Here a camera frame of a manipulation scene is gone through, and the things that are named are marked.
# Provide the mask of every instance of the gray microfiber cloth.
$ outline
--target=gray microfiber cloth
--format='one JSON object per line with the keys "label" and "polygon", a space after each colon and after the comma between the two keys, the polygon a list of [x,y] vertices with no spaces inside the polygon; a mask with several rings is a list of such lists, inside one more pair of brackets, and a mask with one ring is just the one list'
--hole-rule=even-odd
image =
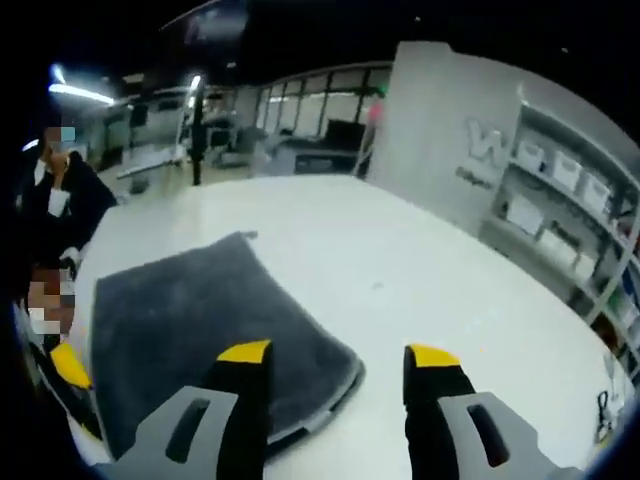
{"label": "gray microfiber cloth", "polygon": [[91,337],[95,402],[115,458],[145,417],[183,386],[200,385],[232,345],[273,343],[270,444],[311,430],[363,373],[355,353],[269,276],[241,233],[100,279]]}

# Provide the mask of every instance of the shelving unit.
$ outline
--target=shelving unit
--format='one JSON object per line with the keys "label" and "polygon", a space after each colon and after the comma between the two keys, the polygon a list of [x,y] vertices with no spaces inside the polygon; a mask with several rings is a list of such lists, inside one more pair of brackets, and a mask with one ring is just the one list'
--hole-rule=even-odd
{"label": "shelving unit", "polygon": [[[604,177],[613,186],[611,216],[616,217],[620,213],[621,206],[625,201],[634,208],[633,223],[629,236],[619,233],[607,215],[595,211],[564,184],[544,171],[533,169],[519,161],[515,156],[515,150],[522,139],[533,141],[543,148],[547,162],[552,152],[561,150],[565,153],[568,152],[585,169],[597,172],[601,177]],[[599,285],[600,288],[597,288],[593,280],[589,280],[585,284],[578,280],[572,269],[555,263],[552,258],[538,248],[536,239],[532,235],[522,230],[519,226],[500,218],[500,215],[495,212],[495,205],[494,211],[485,218],[483,228],[498,232],[499,235],[508,238],[511,242],[516,242],[521,247],[524,247],[525,251],[533,256],[536,261],[544,264],[556,276],[560,276],[565,283],[571,285],[575,291],[584,295],[591,305],[589,311],[583,315],[585,322],[588,325],[592,325],[599,316],[606,317],[617,332],[619,339],[624,342],[626,350],[624,355],[633,357],[631,363],[634,363],[635,366],[630,367],[627,373],[634,384],[640,385],[640,345],[637,345],[638,342],[635,342],[631,335],[632,328],[640,328],[640,317],[636,317],[627,328],[608,304],[616,288],[622,285],[622,276],[627,268],[635,269],[640,275],[640,259],[634,254],[638,234],[640,233],[640,182],[631,175],[615,156],[584,135],[583,132],[567,125],[549,111],[527,103],[523,103],[521,107],[513,153],[508,159],[501,189],[506,188],[504,185],[505,179],[509,172],[514,170],[518,172],[518,175],[524,175],[526,178],[532,179],[537,186],[536,188],[547,190],[556,197],[562,197],[563,203],[570,205],[572,208],[576,207],[581,213],[581,218],[588,219],[586,223],[589,225],[589,229],[594,229],[594,233],[597,232],[598,234],[596,237],[601,239],[599,243],[602,246],[599,249],[601,258],[597,265],[600,265],[600,260],[612,248],[613,257],[616,258],[617,262],[607,272],[607,280]]]}

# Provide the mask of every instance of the white tabletop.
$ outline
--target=white tabletop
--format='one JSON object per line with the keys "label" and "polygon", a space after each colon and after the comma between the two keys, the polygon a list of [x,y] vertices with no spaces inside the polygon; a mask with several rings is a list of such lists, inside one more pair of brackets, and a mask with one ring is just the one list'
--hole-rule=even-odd
{"label": "white tabletop", "polygon": [[611,386],[607,348],[508,260],[351,177],[226,182],[110,210],[76,282],[70,341],[83,361],[96,279],[235,231],[258,232],[251,245],[270,274],[367,369],[335,421],[270,463],[265,478],[411,478],[402,356],[412,342],[457,355],[475,389],[536,428],[540,450],[558,466],[585,465],[596,396]]}

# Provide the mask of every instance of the yellow object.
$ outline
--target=yellow object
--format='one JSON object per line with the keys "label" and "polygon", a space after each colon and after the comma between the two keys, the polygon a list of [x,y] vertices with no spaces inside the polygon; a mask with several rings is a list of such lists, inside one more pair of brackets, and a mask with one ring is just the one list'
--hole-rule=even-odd
{"label": "yellow object", "polygon": [[51,360],[56,367],[58,374],[71,385],[80,388],[91,387],[89,375],[85,372],[84,367],[76,358],[71,345],[61,343],[51,351]]}
{"label": "yellow object", "polygon": [[437,348],[426,347],[416,343],[409,345],[416,357],[416,367],[453,367],[459,366],[460,360],[449,352]]}
{"label": "yellow object", "polygon": [[237,363],[262,363],[264,352],[271,340],[241,343],[228,348],[220,354],[218,360]]}
{"label": "yellow object", "polygon": [[102,440],[99,439],[98,437],[96,437],[93,433],[91,433],[89,431],[89,429],[87,427],[85,427],[84,425],[80,425],[80,428],[82,428],[82,430],[84,431],[84,433],[86,433],[87,435],[89,435],[91,438],[95,438],[97,441],[101,442]]}

